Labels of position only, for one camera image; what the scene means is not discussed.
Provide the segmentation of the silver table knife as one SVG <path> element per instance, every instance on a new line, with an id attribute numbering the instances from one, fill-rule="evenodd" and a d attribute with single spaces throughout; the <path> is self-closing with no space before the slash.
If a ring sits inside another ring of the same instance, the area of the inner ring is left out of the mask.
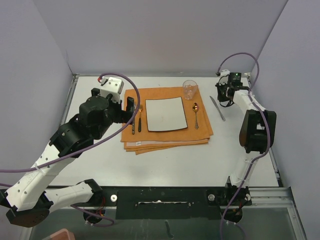
<path id="1" fill-rule="evenodd" d="M 215 108 L 217 109 L 222 121 L 225 122 L 226 119 L 225 119 L 224 115 L 222 114 L 220 108 L 218 107 L 217 102 L 215 101 L 215 99 L 211 95 L 209 96 L 209 98 L 211 99 L 212 103 L 214 104 Z"/>

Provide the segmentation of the copper spoon ornate handle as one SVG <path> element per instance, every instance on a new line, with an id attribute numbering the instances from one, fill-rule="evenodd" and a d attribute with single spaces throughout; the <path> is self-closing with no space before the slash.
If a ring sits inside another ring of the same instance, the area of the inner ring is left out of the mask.
<path id="1" fill-rule="evenodd" d="M 195 129 L 198 130 L 199 129 L 199 125 L 198 125 L 198 111 L 199 111 L 199 106 L 198 104 L 195 102 L 192 106 L 192 110 L 195 113 Z"/>

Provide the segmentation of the clear plastic cup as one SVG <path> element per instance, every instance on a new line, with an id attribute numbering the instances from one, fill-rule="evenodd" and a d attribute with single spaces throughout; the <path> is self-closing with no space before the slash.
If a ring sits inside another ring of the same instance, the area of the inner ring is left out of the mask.
<path id="1" fill-rule="evenodd" d="M 184 98 L 191 100 L 196 91 L 198 90 L 198 85 L 194 80 L 186 80 L 182 84 Z"/>

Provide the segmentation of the silver metal fork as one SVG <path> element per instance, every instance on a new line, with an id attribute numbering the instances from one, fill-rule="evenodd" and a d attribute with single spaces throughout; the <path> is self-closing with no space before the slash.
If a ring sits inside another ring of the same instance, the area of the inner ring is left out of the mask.
<path id="1" fill-rule="evenodd" d="M 134 103 L 133 105 L 133 113 L 135 112 L 137 108 L 137 105 Z M 131 134 L 134 135 L 135 134 L 135 117 L 132 120 L 132 125 L 131 125 Z"/>

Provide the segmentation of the gold fork black handle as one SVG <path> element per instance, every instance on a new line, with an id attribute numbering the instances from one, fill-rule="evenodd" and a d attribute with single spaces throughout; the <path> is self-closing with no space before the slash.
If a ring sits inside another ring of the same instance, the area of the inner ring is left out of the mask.
<path id="1" fill-rule="evenodd" d="M 139 105 L 139 118 L 138 118 L 138 132 L 140 133 L 142 131 L 142 111 L 143 111 L 143 105 Z"/>

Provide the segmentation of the white square plate black rim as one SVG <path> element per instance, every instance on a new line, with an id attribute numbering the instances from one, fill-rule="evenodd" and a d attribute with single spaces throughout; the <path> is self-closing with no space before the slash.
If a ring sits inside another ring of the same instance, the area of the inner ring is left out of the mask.
<path id="1" fill-rule="evenodd" d="M 149 132 L 170 132 L 188 128 L 181 97 L 147 99 L 145 109 Z"/>

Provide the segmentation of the orange cloth placemat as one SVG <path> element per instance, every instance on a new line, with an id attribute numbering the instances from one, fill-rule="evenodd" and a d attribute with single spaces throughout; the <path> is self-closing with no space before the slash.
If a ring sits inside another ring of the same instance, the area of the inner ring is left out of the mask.
<path id="1" fill-rule="evenodd" d="M 138 132 L 139 113 L 135 116 L 135 134 L 132 135 L 132 127 L 130 125 L 121 132 L 121 142 L 124 143 L 124 149 L 127 152 L 135 151 L 138 155 L 150 152 L 151 148 L 166 149 L 208 143 L 214 132 L 200 92 L 197 91 L 192 100 L 183 98 L 182 102 L 186 111 L 187 129 L 169 132 L 149 132 L 147 131 L 146 111 L 143 110 L 141 132 Z M 199 106 L 197 113 L 198 129 L 195 129 L 194 103 Z"/>

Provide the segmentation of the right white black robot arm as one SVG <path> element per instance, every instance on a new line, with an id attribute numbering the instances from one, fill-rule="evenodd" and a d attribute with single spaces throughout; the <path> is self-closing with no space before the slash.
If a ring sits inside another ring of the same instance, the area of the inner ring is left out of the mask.
<path id="1" fill-rule="evenodd" d="M 241 81 L 241 73 L 222 70 L 217 76 L 218 102 L 227 103 L 226 107 L 235 104 L 244 114 L 239 131 L 239 144 L 244 155 L 229 176 L 229 183 L 237 188 L 246 188 L 258 160 L 269 152 L 274 143 L 277 114 L 256 100 L 250 88 Z"/>

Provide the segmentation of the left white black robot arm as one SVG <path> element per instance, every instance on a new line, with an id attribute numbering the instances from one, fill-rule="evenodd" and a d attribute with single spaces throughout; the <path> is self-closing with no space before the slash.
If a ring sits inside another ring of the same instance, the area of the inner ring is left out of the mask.
<path id="1" fill-rule="evenodd" d="M 8 208 L 6 217 L 16 226 L 31 228 L 41 223 L 50 213 L 78 203 L 97 205 L 103 190 L 93 179 L 76 185 L 48 190 L 48 185 L 76 158 L 80 150 L 99 140 L 113 124 L 126 124 L 134 113 L 134 98 L 128 97 L 126 109 L 113 93 L 91 90 L 91 97 L 79 106 L 79 111 L 62 124 L 50 138 L 44 152 L 13 186 L 0 191 L 0 204 Z"/>

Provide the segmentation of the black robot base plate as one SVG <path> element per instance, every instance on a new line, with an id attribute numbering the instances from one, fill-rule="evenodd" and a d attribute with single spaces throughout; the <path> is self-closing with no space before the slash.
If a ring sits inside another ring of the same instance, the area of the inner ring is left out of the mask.
<path id="1" fill-rule="evenodd" d="M 251 206 L 249 189 L 223 187 L 104 186 L 92 200 L 78 207 L 115 208 L 116 220 L 240 220 Z"/>

